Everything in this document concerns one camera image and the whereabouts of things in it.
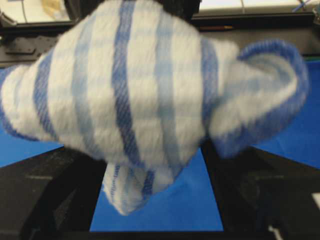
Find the towel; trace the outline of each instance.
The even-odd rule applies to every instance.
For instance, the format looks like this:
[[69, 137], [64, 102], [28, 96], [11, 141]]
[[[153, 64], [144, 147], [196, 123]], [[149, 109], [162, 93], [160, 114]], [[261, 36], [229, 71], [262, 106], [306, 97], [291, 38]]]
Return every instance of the towel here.
[[294, 46], [239, 50], [150, 0], [102, 3], [0, 79], [5, 131], [107, 161], [103, 190], [122, 215], [171, 185], [205, 138], [227, 158], [282, 130], [309, 87]]

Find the striped towel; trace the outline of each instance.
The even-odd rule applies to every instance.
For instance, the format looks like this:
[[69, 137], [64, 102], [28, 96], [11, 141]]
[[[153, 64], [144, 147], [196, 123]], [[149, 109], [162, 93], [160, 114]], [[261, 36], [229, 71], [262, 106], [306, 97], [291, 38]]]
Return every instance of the striped towel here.
[[239, 51], [150, 0], [106, 1], [0, 78], [6, 132], [106, 160], [104, 191], [123, 215], [172, 184], [204, 138], [232, 156], [282, 130], [308, 92], [292, 45]]

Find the blue stripe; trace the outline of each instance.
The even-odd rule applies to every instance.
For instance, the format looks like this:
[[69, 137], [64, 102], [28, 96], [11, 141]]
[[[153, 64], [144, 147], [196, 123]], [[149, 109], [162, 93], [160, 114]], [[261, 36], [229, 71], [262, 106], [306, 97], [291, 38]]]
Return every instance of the blue stripe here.
[[118, 165], [118, 164], [115, 165], [113, 179], [112, 179], [112, 186], [111, 186], [111, 191], [110, 191], [111, 203], [114, 203], [114, 201], [115, 201], [114, 198], [115, 198], [115, 191], [116, 191], [116, 180], [118, 178], [119, 170], [120, 170], [120, 165]]
[[128, 172], [127, 172], [127, 176], [125, 179], [123, 191], [121, 194], [121, 209], [125, 215], [128, 215], [130, 213], [129, 209], [128, 209], [128, 202], [130, 201], [130, 199], [128, 198], [128, 196], [129, 196], [131, 179], [133, 178], [134, 174], [135, 174], [134, 169], [129, 167]]
[[2, 87], [3, 87], [3, 84], [4, 84], [5, 80], [6, 80], [6, 77], [9, 76], [9, 74], [13, 70], [15, 70], [16, 68], [17, 68], [17, 66], [6, 68], [0, 74], [0, 122], [1, 122], [2, 127], [4, 128], [4, 130], [10, 135], [12, 135], [14, 137], [17, 137], [17, 138], [25, 139], [25, 140], [38, 141], [37, 138], [31, 137], [31, 136], [26, 136], [24, 134], [19, 133], [16, 129], [14, 129], [13, 126], [11, 125], [6, 113], [5, 113], [5, 110], [4, 110], [2, 94], [1, 94]]
[[176, 136], [176, 113], [174, 107], [172, 36], [173, 20], [165, 13], [159, 17], [156, 29], [157, 43], [155, 47], [154, 75], [157, 83], [158, 109], [161, 120], [162, 145], [168, 167], [175, 177], [180, 171], [180, 149]]
[[116, 124], [121, 133], [124, 153], [132, 164], [142, 166], [136, 136], [132, 129], [127, 74], [128, 42], [134, 8], [134, 1], [123, 1], [119, 8], [120, 21], [114, 40], [112, 87], [115, 96]]
[[142, 188], [142, 198], [145, 201], [148, 197], [150, 197], [153, 193], [153, 184], [155, 180], [155, 172], [147, 171], [146, 177], [144, 180], [143, 188]]
[[51, 122], [48, 111], [48, 80], [50, 75], [53, 49], [40, 62], [33, 90], [33, 101], [42, 128], [58, 141], [58, 136]]
[[201, 72], [202, 72], [202, 124], [208, 133], [214, 100], [218, 95], [218, 59], [213, 44], [207, 38], [201, 39]]
[[74, 99], [76, 120], [86, 150], [95, 158], [104, 158], [95, 141], [95, 129], [90, 115], [88, 99], [88, 54], [96, 17], [92, 15], [84, 24], [74, 52], [71, 92]]

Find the white towel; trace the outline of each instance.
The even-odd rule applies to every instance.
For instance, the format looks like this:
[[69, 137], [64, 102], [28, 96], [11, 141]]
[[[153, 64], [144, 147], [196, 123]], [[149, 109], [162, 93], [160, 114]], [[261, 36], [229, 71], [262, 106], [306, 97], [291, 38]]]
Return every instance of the white towel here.
[[6, 132], [106, 160], [104, 191], [123, 215], [172, 184], [205, 138], [232, 156], [283, 129], [308, 92], [292, 45], [239, 51], [150, 0], [104, 2], [0, 78]]

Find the fuzzy fabric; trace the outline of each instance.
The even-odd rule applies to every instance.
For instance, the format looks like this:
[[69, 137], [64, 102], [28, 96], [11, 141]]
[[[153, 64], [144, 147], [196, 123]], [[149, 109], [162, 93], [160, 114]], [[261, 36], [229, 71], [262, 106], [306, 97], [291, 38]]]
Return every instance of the fuzzy fabric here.
[[123, 215], [172, 184], [204, 138], [233, 156], [282, 130], [308, 93], [292, 45], [239, 51], [150, 0], [104, 2], [0, 78], [6, 132], [106, 160], [104, 191]]

